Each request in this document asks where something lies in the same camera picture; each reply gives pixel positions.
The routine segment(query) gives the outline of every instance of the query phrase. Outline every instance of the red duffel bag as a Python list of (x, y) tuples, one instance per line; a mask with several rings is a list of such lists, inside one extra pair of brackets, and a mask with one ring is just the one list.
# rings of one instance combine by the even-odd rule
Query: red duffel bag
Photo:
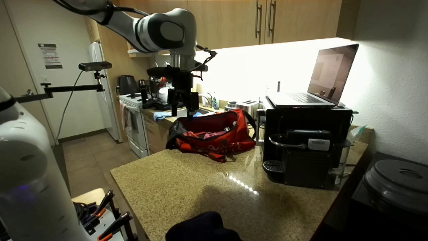
[(178, 118), (169, 128), (166, 147), (199, 153), (215, 161), (226, 162), (226, 154), (247, 151), (256, 144), (255, 134), (253, 137), (249, 135), (245, 117), (255, 130), (255, 121), (241, 109), (199, 116), (191, 120), (186, 117)]

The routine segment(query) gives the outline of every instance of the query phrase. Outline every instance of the toaster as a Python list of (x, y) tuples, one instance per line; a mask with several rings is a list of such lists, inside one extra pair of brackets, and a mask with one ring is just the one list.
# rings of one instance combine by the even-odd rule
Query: toaster
[(248, 112), (251, 117), (255, 120), (257, 116), (257, 109), (259, 108), (259, 101), (247, 100), (244, 102), (238, 102), (237, 107), (241, 110)]

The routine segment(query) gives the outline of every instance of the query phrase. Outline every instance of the white refrigerator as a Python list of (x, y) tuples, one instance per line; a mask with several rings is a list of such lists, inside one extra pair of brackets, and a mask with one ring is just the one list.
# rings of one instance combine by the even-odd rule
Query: white refrigerator
[[(89, 58), (91, 62), (104, 61), (103, 50), (100, 43), (93, 42), (91, 45), (89, 45)], [(115, 96), (112, 96), (112, 91), (109, 85), (110, 79), (108, 78), (106, 70), (102, 70), (100, 73), (106, 76), (105, 78), (101, 78), (101, 83), (105, 91), (97, 92), (98, 103), (101, 109), (104, 126), (113, 139), (117, 140), (118, 142), (123, 142), (113, 101)]]

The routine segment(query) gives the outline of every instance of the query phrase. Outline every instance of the dish soap bottle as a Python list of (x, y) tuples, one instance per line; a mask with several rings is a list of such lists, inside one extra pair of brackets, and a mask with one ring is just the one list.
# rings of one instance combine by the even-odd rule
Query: dish soap bottle
[(213, 92), (213, 108), (214, 110), (218, 110), (217, 98), (215, 97), (215, 92)]

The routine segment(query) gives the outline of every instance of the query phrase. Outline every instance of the kitchen sink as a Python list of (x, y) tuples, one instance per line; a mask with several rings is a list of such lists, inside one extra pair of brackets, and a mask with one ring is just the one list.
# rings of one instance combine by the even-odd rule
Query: kitchen sink
[[(205, 109), (199, 109), (197, 112), (201, 114), (208, 114), (213, 113), (213, 111), (205, 110)], [(181, 109), (177, 111), (177, 117), (187, 117), (187, 109)]]

